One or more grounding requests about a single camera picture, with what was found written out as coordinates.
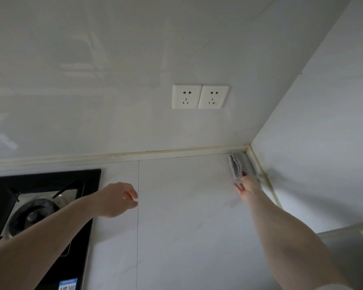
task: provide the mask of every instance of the person's left arm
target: person's left arm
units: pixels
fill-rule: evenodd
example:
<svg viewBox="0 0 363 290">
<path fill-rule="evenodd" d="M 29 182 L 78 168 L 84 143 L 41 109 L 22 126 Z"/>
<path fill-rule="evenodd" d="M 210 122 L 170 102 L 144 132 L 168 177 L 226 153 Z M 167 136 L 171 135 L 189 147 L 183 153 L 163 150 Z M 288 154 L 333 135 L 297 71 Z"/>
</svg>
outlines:
<svg viewBox="0 0 363 290">
<path fill-rule="evenodd" d="M 135 208 L 128 183 L 109 184 L 79 198 L 0 245 L 0 290 L 33 290 L 79 230 L 92 218 Z"/>
</svg>

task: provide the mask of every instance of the white wall socket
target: white wall socket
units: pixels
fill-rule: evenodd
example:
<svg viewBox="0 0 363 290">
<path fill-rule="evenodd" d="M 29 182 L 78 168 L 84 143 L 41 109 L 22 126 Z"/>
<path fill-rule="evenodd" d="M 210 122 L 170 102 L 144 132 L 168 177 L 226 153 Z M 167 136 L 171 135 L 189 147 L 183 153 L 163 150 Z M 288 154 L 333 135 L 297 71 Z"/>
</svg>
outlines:
<svg viewBox="0 0 363 290">
<path fill-rule="evenodd" d="M 204 85 L 200 94 L 199 109 L 220 109 L 223 106 L 229 86 Z"/>
<path fill-rule="evenodd" d="M 202 85 L 174 84 L 172 91 L 173 109 L 196 109 L 199 103 Z"/>
</svg>

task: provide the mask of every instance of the burner cap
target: burner cap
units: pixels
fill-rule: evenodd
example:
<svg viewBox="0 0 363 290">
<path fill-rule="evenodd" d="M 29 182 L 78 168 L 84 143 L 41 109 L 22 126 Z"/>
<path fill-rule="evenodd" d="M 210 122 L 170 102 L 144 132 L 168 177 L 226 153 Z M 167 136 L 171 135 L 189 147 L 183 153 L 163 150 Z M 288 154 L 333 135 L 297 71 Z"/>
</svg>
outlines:
<svg viewBox="0 0 363 290">
<path fill-rule="evenodd" d="M 12 215 L 8 230 L 12 236 L 15 236 L 58 210 L 59 207 L 46 198 L 31 200 Z"/>
</svg>

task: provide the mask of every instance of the gas stove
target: gas stove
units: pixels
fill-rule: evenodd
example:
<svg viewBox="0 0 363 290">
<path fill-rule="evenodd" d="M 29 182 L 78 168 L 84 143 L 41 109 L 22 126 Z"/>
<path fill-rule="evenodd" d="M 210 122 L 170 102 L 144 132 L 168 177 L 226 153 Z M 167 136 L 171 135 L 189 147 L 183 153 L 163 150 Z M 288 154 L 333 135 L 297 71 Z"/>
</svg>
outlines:
<svg viewBox="0 0 363 290">
<path fill-rule="evenodd" d="M 0 177 L 0 243 L 98 190 L 101 170 Z M 92 220 L 73 238 L 36 290 L 81 290 Z"/>
</svg>

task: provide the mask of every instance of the forearm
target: forearm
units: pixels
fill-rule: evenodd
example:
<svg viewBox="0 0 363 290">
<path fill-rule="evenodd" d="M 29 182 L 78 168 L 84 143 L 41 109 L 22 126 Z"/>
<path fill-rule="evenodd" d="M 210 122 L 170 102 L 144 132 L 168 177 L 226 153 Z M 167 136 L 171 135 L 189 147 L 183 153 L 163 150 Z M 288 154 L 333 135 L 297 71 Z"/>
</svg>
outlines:
<svg viewBox="0 0 363 290">
<path fill-rule="evenodd" d="M 268 264 L 285 289 L 310 289 L 328 283 L 348 285 L 329 249 L 304 223 L 276 206 L 265 194 L 247 199 Z"/>
<path fill-rule="evenodd" d="M 1 244 L 0 290 L 34 289 L 79 230 L 94 217 L 89 208 L 87 197 L 80 198 Z"/>
</svg>

